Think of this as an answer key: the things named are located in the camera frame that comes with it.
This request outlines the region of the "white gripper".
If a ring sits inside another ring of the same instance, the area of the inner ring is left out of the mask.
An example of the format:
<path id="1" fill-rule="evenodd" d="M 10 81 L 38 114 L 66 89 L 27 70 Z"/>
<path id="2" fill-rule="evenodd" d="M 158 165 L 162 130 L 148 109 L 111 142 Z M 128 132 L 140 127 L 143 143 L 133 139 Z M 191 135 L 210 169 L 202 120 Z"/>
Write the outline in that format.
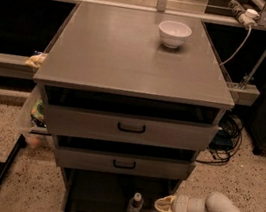
<path id="1" fill-rule="evenodd" d="M 156 200 L 154 206 L 158 212 L 206 212 L 205 199 L 183 195 L 162 197 Z"/>

